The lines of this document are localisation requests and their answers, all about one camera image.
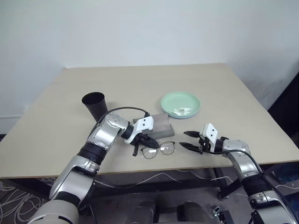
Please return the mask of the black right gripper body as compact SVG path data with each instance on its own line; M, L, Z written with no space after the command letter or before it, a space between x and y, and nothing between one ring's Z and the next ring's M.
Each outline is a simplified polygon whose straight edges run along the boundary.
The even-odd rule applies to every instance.
M210 140L208 137L200 136L199 137L199 153L209 153L211 149Z

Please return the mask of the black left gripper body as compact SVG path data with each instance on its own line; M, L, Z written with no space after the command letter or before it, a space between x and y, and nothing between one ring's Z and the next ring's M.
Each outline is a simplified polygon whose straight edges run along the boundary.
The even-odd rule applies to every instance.
M140 145L145 145L145 142L147 140L147 135L144 135L142 133L137 134L133 140L131 141L131 145L134 146L134 150L132 155L137 156L138 155L138 150Z

